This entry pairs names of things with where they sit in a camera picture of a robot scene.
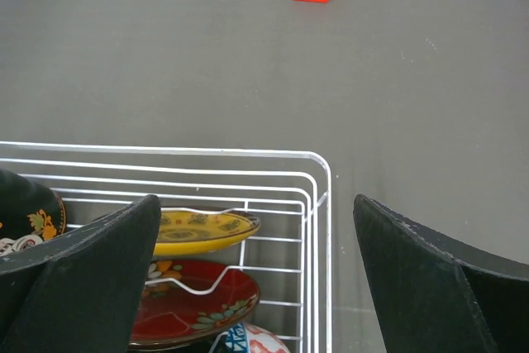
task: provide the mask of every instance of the decorative plate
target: decorative plate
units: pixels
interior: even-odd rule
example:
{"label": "decorative plate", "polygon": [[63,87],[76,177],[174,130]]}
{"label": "decorative plate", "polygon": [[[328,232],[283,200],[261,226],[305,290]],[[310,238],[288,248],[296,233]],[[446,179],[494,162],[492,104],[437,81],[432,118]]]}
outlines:
{"label": "decorative plate", "polygon": [[[159,260],[150,265],[147,277],[174,278],[192,289],[205,290],[225,268],[205,260]],[[250,314],[259,297],[257,283],[234,269],[207,295],[191,294],[172,282],[146,285],[129,349],[159,350],[216,335]]]}
{"label": "decorative plate", "polygon": [[15,251],[15,241],[36,236],[16,250],[34,246],[64,233],[66,210],[57,193],[18,174],[0,169],[0,239]]}
{"label": "decorative plate", "polygon": [[247,212],[218,208],[197,209],[215,213],[162,213],[155,255],[191,255],[220,250],[243,241],[260,228],[259,219]]}
{"label": "decorative plate", "polygon": [[232,327],[225,343],[232,353],[289,353],[287,346],[272,332],[247,322]]}

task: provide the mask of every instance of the dish rack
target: dish rack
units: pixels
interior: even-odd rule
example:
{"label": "dish rack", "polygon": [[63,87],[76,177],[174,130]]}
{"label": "dish rack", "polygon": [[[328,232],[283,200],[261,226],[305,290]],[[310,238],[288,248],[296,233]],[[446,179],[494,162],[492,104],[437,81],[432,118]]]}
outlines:
{"label": "dish rack", "polygon": [[[267,229],[261,227],[233,246],[238,258],[230,267],[293,275],[297,299],[272,299],[264,291],[260,307],[296,311],[296,331],[279,335],[295,346],[294,351],[332,352],[331,170],[317,153],[0,141],[0,166],[48,185],[67,206],[123,206],[154,193],[163,210],[215,203],[252,212],[262,217],[263,226],[272,218],[296,222],[297,236],[265,234]],[[182,204],[175,207],[175,201]],[[281,251],[280,245],[296,246],[298,267],[253,263],[249,247],[260,243],[268,245],[265,252]],[[262,258],[263,250],[259,252],[257,258]]]}

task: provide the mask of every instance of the floral pattern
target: floral pattern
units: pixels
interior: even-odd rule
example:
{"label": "floral pattern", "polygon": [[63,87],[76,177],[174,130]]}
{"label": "floral pattern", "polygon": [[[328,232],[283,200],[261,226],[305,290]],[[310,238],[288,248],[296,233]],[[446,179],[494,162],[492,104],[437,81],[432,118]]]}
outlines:
{"label": "floral pattern", "polygon": [[241,353],[288,353],[287,346],[272,332],[240,322],[226,336],[229,351]]}
{"label": "floral pattern", "polygon": [[234,231],[237,227],[241,225],[241,221],[238,219],[232,219],[231,221],[225,223],[224,225],[218,227],[223,231]]}
{"label": "floral pattern", "polygon": [[167,226],[171,224],[171,218],[165,216],[162,214],[162,218],[160,219],[160,225],[161,226]]}
{"label": "floral pattern", "polygon": [[41,236],[44,241],[51,240],[57,236],[57,229],[51,221],[51,217],[44,210],[39,210],[27,217],[30,219],[31,226],[35,229],[33,234]]}
{"label": "floral pattern", "polygon": [[191,219],[188,221],[189,225],[206,225],[207,215],[204,214],[193,214]]}
{"label": "floral pattern", "polygon": [[249,306],[252,307],[254,301],[257,299],[256,295],[252,295],[248,299],[238,300],[233,305],[228,306],[222,305],[220,312],[214,312],[207,314],[205,312],[199,312],[200,317],[197,318],[197,322],[191,326],[193,330],[197,332],[203,330],[211,330],[213,328],[222,327],[227,322],[236,320],[241,317],[245,312],[249,310]]}
{"label": "floral pattern", "polygon": [[[158,260],[156,262],[153,262],[149,266],[149,272],[147,273],[147,280],[154,280],[154,279],[182,279],[182,273],[180,273],[180,270],[182,270],[182,265],[171,265],[173,264],[172,260]],[[147,296],[151,296],[152,298],[158,298],[163,297],[167,294],[167,291],[169,291],[171,288],[177,288],[178,286],[175,283],[158,283],[158,284],[151,284],[146,285],[143,288],[143,292],[141,293],[141,297],[145,298]]]}

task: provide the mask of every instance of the gray surface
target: gray surface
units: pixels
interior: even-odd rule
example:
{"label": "gray surface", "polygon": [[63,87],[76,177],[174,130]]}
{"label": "gray surface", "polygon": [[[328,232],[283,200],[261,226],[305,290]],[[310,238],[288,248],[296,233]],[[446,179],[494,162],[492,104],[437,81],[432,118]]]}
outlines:
{"label": "gray surface", "polygon": [[336,175],[336,352],[384,351],[367,193],[529,262],[529,0],[0,0],[4,140],[309,149]]}

